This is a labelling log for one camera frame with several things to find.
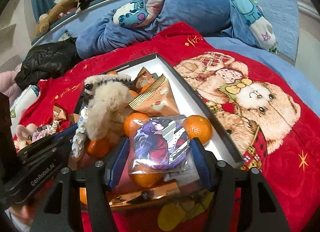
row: round button badge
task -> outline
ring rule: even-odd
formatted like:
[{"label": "round button badge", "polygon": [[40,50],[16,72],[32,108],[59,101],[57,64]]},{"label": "round button badge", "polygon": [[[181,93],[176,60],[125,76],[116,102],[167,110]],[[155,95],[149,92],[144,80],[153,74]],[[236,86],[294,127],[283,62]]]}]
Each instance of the round button badge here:
[{"label": "round button badge", "polygon": [[177,166],[186,158],[188,148],[186,130],[168,118],[156,118],[143,124],[133,139],[137,158],[157,170]]}]

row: brown plush toy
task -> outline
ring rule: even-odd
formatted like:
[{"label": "brown plush toy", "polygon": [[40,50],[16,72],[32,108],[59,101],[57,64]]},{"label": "brown plush toy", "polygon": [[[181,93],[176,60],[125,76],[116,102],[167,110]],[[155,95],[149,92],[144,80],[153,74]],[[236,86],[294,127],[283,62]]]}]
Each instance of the brown plush toy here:
[{"label": "brown plush toy", "polygon": [[66,13],[73,6],[76,0],[61,0],[48,13],[48,16],[38,22],[34,34],[36,38],[40,33],[45,34],[51,24],[56,22],[60,13]]}]

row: mandarin orange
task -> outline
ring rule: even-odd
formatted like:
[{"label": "mandarin orange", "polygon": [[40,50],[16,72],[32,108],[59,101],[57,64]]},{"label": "mandarin orange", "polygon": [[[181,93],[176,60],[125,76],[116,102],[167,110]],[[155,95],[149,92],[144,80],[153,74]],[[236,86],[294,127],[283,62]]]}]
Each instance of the mandarin orange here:
[{"label": "mandarin orange", "polygon": [[124,133],[127,137],[130,136],[130,132],[136,133],[138,129],[148,121],[149,116],[144,113],[136,112],[128,116],[123,124]]},{"label": "mandarin orange", "polygon": [[86,153],[92,158],[102,158],[110,151],[109,140],[105,137],[90,141]]},{"label": "mandarin orange", "polygon": [[145,164],[139,164],[133,168],[133,171],[141,171],[141,173],[130,174],[129,176],[137,185],[143,188],[151,188],[163,178],[162,172],[156,172],[156,170]]},{"label": "mandarin orange", "polygon": [[133,91],[133,90],[129,90],[129,92],[133,95],[133,97],[134,98],[136,98],[136,97],[138,97],[139,96],[139,94],[138,93],[136,93],[135,91]]},{"label": "mandarin orange", "polygon": [[144,85],[144,86],[142,87],[142,89],[140,90],[140,94],[141,94],[141,93],[144,93],[152,84],[153,84],[153,83],[148,83],[148,84]]},{"label": "mandarin orange", "polygon": [[79,188],[80,189],[80,201],[87,205],[88,202],[87,202],[87,190],[86,188]]},{"label": "mandarin orange", "polygon": [[190,140],[197,137],[203,145],[209,142],[212,137],[211,123],[203,116],[189,116],[182,126],[185,128]]},{"label": "mandarin orange", "polygon": [[108,73],[107,73],[107,75],[118,75],[118,73],[117,72],[115,72],[115,71],[109,71]]}]

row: black jacket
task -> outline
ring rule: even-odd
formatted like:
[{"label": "black jacket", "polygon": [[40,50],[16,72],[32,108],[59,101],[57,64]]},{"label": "black jacket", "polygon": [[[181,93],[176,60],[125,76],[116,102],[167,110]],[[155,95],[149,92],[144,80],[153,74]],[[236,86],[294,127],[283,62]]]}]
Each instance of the black jacket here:
[{"label": "black jacket", "polygon": [[76,38],[34,46],[23,61],[15,81],[21,90],[37,85],[40,79],[56,79],[81,61]]}]

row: red fleece blanket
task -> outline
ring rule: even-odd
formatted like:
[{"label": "red fleece blanket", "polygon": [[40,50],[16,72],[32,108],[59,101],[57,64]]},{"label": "red fleece blanket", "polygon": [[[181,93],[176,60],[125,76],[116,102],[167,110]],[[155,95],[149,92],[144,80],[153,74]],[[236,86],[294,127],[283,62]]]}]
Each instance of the red fleece blanket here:
[{"label": "red fleece blanket", "polygon": [[[262,170],[291,230],[301,231],[320,203],[319,118],[268,67],[213,48],[185,23],[168,27],[151,41],[87,59],[59,79],[40,81],[41,95],[20,124],[50,121],[54,103],[73,113],[86,77],[155,52],[202,96],[243,154],[242,168]],[[119,231],[160,231],[159,209],[135,212],[114,215]],[[202,214],[174,231],[200,231],[204,220]]]}]

